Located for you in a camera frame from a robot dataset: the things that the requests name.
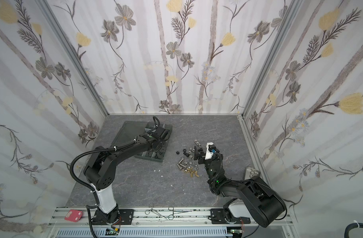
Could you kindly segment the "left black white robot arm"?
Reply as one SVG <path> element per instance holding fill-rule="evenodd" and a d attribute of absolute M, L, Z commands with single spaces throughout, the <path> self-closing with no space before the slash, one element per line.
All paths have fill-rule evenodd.
<path fill-rule="evenodd" d="M 117 166 L 132 156 L 148 150 L 158 151 L 169 138 L 169 132 L 146 132 L 130 142 L 110 148 L 97 147 L 73 159 L 69 166 L 71 177 L 87 187 L 93 194 L 96 204 L 87 205 L 87 210 L 96 209 L 95 215 L 88 214 L 90 225 L 113 225 L 122 221 L 118 203 L 114 198 L 112 183 L 116 177 Z M 74 172 L 76 162 L 90 155 L 84 168 L 87 181 L 81 180 Z"/>

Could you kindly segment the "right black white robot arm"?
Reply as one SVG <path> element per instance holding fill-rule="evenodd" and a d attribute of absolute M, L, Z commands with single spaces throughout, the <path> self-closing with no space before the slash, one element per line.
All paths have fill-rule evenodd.
<path fill-rule="evenodd" d="M 206 149 L 194 147 L 194 160 L 198 161 L 208 175 L 208 185 L 211 193 L 222 197 L 233 197 L 243 202 L 249 216 L 263 228 L 280 215 L 287 215 L 287 207 L 281 196 L 270 188 L 260 176 L 246 180 L 233 180 L 225 176 L 223 155 L 212 143 L 207 143 Z"/>

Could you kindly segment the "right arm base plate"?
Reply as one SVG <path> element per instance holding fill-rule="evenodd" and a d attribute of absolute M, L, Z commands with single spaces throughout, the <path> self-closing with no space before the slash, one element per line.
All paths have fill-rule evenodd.
<path fill-rule="evenodd" d="M 210 215 L 208 219 L 212 224 L 250 224 L 251 220 L 247 217 L 234 217 L 228 209 L 224 208 L 212 208 L 210 209 Z"/>

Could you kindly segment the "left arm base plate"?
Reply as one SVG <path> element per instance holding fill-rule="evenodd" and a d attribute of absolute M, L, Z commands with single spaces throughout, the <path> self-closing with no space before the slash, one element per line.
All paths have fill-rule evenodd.
<path fill-rule="evenodd" d="M 134 209 L 113 210 L 108 214 L 99 209 L 92 216 L 92 225 L 131 225 L 134 215 Z"/>

